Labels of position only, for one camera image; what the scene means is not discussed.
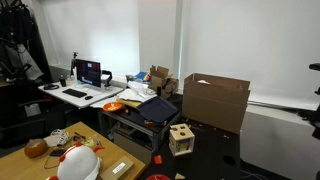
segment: floor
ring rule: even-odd
[[[67,115],[67,126],[70,126],[74,123],[82,121],[93,130],[99,132],[99,122],[97,116],[97,110],[88,108],[74,111]],[[22,144],[17,147],[9,148],[9,149],[0,149],[0,158],[10,154],[18,149],[21,149],[25,146]],[[252,164],[241,161],[241,176],[240,179],[244,180],[288,180],[288,178],[282,177],[280,175],[274,174],[267,170],[256,167]]]

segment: wooden box with holes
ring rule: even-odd
[[[173,156],[179,156],[193,151],[195,136],[186,124],[170,126],[169,148]]]

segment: monitor screen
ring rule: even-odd
[[[77,80],[101,87],[100,63],[76,59]]]

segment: open cardboard box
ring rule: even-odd
[[[157,94],[161,94],[161,97],[168,99],[178,91],[179,81],[172,78],[172,74],[169,74],[169,69],[161,66],[152,66],[150,73],[151,85],[149,88],[157,92]]]
[[[182,116],[240,134],[249,85],[250,82],[238,79],[191,74],[184,80]]]

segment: keyboard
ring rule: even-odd
[[[67,89],[67,90],[64,90],[62,92],[66,93],[66,94],[69,94],[71,96],[78,97],[78,98],[81,98],[81,97],[87,95],[87,93],[84,93],[84,92],[81,92],[81,91],[77,91],[77,90],[74,90],[74,89]]]

